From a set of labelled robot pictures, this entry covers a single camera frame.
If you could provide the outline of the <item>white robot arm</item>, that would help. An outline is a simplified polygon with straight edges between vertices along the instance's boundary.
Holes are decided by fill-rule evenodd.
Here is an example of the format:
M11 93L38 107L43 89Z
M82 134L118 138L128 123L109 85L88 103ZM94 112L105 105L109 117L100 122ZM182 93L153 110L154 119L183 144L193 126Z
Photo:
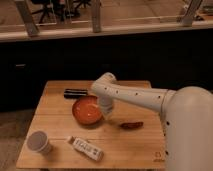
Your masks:
M107 72L94 81L104 117L113 101L154 110L160 114L165 132L165 171L213 171L213 93L197 86L179 90L118 85Z

